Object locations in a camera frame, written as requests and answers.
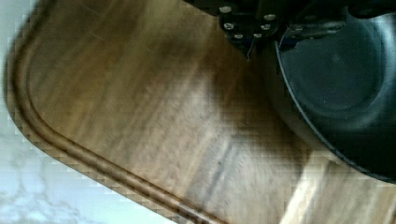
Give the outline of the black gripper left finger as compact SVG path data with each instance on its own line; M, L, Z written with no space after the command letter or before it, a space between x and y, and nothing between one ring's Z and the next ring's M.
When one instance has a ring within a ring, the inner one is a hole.
M218 19L226 39L249 60L257 44L278 28L276 0L224 0Z

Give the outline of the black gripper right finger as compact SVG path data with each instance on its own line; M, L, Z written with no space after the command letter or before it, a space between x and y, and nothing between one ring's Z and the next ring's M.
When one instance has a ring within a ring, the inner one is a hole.
M288 21L282 37L301 41L334 35L346 26L346 18L344 12L299 14Z

